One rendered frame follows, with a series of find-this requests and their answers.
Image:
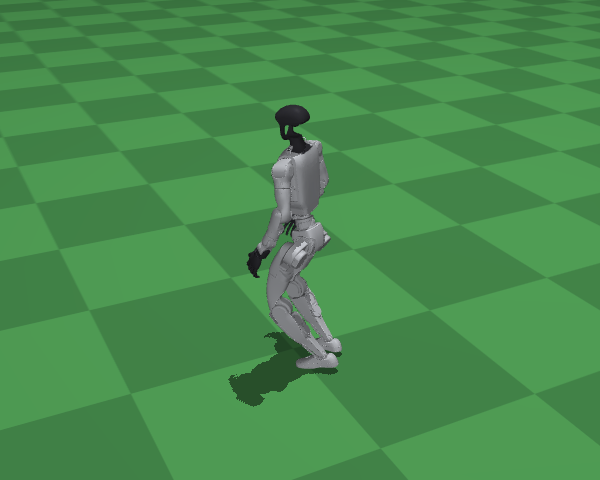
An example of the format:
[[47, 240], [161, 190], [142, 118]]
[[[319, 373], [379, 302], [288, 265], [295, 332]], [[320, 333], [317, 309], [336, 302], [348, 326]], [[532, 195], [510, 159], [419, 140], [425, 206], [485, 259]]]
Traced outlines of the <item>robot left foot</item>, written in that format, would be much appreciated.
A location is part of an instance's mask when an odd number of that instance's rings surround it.
[[[337, 357], [333, 353], [324, 353], [324, 355], [325, 359], [317, 359], [314, 355], [300, 358], [296, 361], [296, 366], [303, 369], [315, 369], [322, 367], [334, 368], [339, 364]], [[316, 356], [319, 357], [318, 355]]]

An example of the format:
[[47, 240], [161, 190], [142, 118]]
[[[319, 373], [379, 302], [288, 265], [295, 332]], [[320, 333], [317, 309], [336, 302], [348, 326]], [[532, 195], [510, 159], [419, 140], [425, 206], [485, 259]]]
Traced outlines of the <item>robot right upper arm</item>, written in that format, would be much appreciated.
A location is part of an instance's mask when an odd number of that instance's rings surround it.
[[322, 154], [322, 144], [318, 140], [306, 140], [306, 141], [312, 142], [318, 149], [319, 166], [320, 166], [320, 190], [322, 190], [327, 186], [327, 184], [329, 182], [329, 176], [328, 176], [328, 172], [327, 172], [326, 165], [325, 165], [325, 162], [323, 159], [323, 154]]

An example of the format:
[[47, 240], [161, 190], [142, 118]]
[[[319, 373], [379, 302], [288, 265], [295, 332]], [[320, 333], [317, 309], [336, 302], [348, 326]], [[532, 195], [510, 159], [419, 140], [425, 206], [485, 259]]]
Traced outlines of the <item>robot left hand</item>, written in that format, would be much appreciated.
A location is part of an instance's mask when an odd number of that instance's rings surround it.
[[270, 250], [266, 250], [262, 253], [262, 255], [260, 255], [257, 250], [257, 247], [256, 247], [256, 249], [253, 252], [250, 252], [248, 254], [249, 260], [247, 262], [247, 266], [248, 266], [248, 269], [250, 270], [250, 273], [253, 274], [253, 276], [255, 278], [260, 277], [257, 275], [257, 270], [259, 269], [259, 267], [261, 265], [262, 259], [265, 259], [269, 253], [270, 253]]

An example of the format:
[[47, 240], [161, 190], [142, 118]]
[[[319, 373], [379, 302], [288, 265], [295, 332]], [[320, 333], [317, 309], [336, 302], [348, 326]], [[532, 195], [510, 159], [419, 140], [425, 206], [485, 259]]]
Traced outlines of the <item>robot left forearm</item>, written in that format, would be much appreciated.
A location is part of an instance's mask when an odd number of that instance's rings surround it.
[[268, 229], [263, 236], [262, 241], [257, 245], [257, 250], [260, 255], [266, 250], [270, 250], [271, 253], [272, 249], [276, 246], [279, 236], [284, 231], [284, 226], [280, 224], [280, 221], [281, 213], [278, 209], [274, 209], [271, 214]]

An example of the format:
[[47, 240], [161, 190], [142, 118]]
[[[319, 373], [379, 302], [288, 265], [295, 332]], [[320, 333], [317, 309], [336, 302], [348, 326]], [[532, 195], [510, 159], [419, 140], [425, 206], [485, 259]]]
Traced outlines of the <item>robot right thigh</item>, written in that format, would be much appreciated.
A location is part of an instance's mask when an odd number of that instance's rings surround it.
[[[328, 233], [325, 230], [324, 230], [324, 237], [325, 237], [325, 242], [318, 251], [322, 250], [331, 240], [331, 237], [328, 235]], [[300, 272], [307, 267], [307, 265], [310, 263], [310, 261], [312, 260], [314, 255], [315, 255], [315, 253], [308, 255], [306, 260], [304, 261], [304, 263], [298, 269], [294, 269], [293, 277], [290, 280], [289, 285], [286, 289], [286, 292], [291, 297], [300, 297], [306, 292], [307, 286], [306, 286], [305, 281], [300, 277]]]

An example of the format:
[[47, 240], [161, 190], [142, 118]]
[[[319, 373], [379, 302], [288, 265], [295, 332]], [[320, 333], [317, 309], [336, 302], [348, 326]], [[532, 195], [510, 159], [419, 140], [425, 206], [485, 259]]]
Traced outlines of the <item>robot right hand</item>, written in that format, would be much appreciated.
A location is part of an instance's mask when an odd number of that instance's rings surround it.
[[[292, 214], [292, 216], [294, 216], [294, 215], [295, 215], [295, 214]], [[290, 222], [291, 222], [291, 223], [290, 223]], [[290, 224], [289, 224], [289, 223], [290, 223]], [[288, 228], [287, 228], [286, 235], [288, 235], [288, 232], [289, 232], [289, 230], [290, 230], [291, 226], [294, 224], [294, 226], [293, 226], [293, 228], [292, 228], [292, 230], [291, 230], [291, 233], [290, 233], [290, 236], [292, 236], [292, 231], [293, 231], [293, 230], [296, 228], [295, 220], [290, 220], [288, 223], [285, 223], [285, 224], [284, 224], [284, 230], [285, 230], [285, 228], [287, 227], [287, 225], [288, 225], [288, 224], [289, 224], [289, 226], [288, 226]], [[284, 231], [283, 231], [283, 233], [284, 233]]]

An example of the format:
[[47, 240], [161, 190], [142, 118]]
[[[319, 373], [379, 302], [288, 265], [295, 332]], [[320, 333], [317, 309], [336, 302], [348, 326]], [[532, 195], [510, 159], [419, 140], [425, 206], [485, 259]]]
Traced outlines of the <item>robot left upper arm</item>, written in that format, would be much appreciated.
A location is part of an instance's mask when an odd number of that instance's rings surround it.
[[281, 213], [280, 224], [288, 223], [292, 220], [290, 210], [290, 181], [294, 175], [292, 159], [283, 158], [276, 162], [272, 167], [271, 175], [274, 181], [274, 193], [277, 202], [277, 208], [275, 209], [278, 209]]

